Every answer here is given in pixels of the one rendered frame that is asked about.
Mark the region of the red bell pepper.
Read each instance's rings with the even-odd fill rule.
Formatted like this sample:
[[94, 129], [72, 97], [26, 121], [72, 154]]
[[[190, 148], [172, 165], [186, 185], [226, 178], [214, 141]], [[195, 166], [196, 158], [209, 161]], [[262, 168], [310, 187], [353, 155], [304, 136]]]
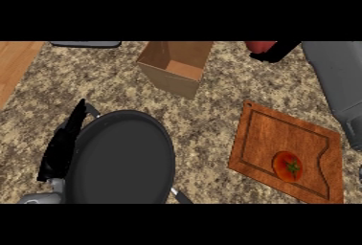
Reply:
[[302, 163], [288, 151], [279, 151], [273, 157], [271, 168], [283, 182], [294, 183], [302, 176]]

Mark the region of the brown wooden cutting board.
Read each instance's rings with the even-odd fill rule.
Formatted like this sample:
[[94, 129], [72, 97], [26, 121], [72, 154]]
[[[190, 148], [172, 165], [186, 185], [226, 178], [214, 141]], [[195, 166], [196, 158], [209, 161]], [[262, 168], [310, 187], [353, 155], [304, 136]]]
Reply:
[[[299, 161], [298, 180], [282, 181], [273, 170], [279, 152], [286, 163]], [[342, 203], [339, 134], [243, 101], [228, 168], [307, 203]]]

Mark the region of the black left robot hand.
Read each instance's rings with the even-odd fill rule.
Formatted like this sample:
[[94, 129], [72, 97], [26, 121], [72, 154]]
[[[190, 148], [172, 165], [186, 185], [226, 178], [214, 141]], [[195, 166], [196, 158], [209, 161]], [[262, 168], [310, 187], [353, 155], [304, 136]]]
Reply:
[[82, 120], [90, 113], [88, 104], [79, 100], [69, 118], [57, 126], [42, 155], [36, 180], [62, 179], [66, 175], [75, 151], [75, 142], [82, 128]]

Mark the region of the brown cardboard box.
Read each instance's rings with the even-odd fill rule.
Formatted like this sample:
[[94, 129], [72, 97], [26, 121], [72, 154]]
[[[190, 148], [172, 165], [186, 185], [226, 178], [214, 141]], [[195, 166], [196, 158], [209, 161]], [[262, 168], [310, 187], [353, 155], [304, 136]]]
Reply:
[[150, 41], [137, 64], [153, 86], [192, 99], [200, 84], [214, 43], [211, 41]]

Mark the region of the dark grey flat appliance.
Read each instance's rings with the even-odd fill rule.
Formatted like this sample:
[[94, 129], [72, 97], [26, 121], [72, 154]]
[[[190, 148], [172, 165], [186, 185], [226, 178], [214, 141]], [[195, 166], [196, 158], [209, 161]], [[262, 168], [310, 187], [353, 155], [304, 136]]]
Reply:
[[116, 48], [121, 41], [50, 41], [56, 47], [67, 48]]

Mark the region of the dark grey frying pan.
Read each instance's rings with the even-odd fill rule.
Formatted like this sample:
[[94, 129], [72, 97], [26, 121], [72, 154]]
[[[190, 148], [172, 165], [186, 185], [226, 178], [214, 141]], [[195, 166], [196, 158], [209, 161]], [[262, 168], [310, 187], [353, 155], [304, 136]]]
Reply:
[[175, 153], [165, 127], [146, 113], [119, 110], [96, 119], [76, 139], [64, 177], [69, 204], [162, 204], [174, 189]]

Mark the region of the red rounded object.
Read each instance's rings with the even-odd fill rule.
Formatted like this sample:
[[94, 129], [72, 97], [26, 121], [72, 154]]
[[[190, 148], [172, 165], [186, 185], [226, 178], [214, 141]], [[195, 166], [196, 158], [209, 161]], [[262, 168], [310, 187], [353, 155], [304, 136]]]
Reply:
[[276, 44], [274, 41], [246, 41], [246, 48], [254, 54], [261, 54], [268, 51], [268, 49]]

